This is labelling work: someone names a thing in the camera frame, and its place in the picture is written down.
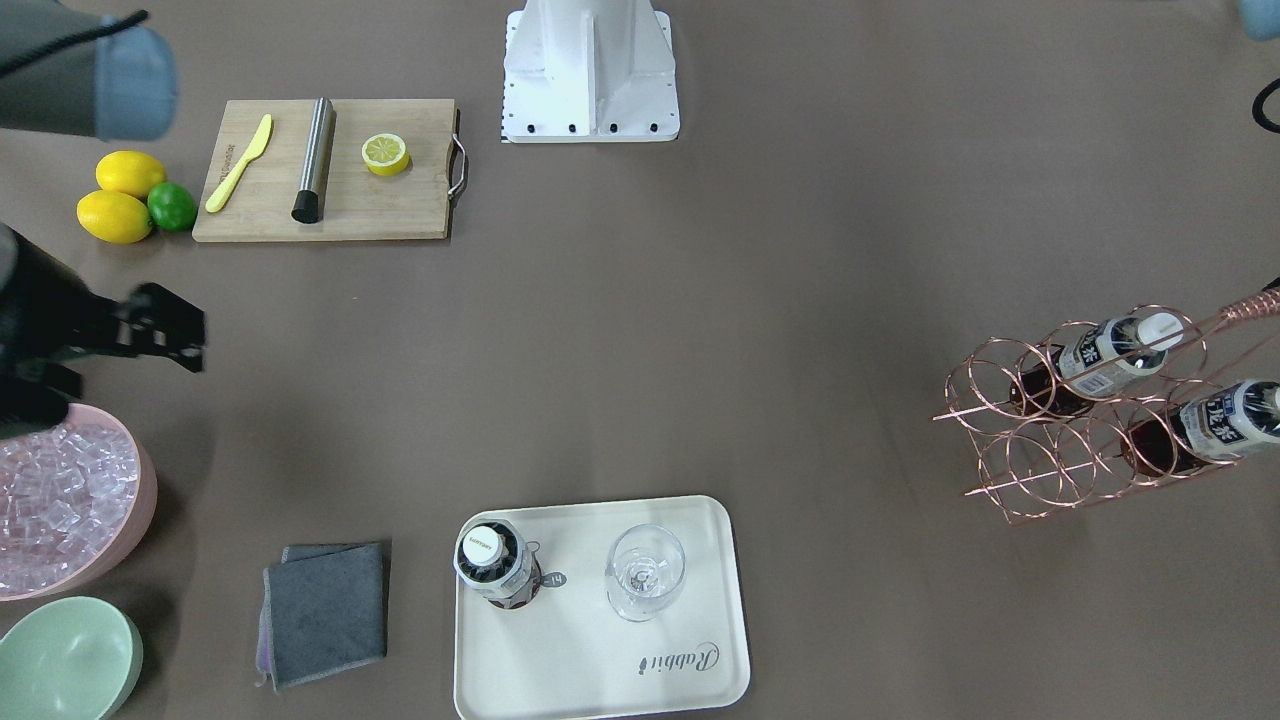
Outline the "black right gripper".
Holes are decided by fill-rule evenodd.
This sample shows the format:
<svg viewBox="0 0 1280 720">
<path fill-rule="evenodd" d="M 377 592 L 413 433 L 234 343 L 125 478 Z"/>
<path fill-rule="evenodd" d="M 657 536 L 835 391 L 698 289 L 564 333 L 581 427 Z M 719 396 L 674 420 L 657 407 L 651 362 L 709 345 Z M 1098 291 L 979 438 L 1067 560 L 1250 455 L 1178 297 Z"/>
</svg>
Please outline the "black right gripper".
<svg viewBox="0 0 1280 720">
<path fill-rule="evenodd" d="M 61 424 L 83 396 L 79 357 L 166 357 L 204 372 L 204 310 L 157 283 L 116 301 L 9 225 L 1 231 L 1 437 Z"/>
</svg>

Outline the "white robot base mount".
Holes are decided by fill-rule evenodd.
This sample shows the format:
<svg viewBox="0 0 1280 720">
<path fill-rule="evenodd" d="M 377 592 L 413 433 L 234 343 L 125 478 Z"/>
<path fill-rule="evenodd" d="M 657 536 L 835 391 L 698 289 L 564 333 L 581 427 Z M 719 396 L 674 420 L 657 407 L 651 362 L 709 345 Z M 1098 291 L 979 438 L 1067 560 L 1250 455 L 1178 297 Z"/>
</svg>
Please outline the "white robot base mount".
<svg viewBox="0 0 1280 720">
<path fill-rule="evenodd" d="M 506 18 L 504 143 L 680 136 L 672 22 L 649 1 L 527 1 Z"/>
</svg>

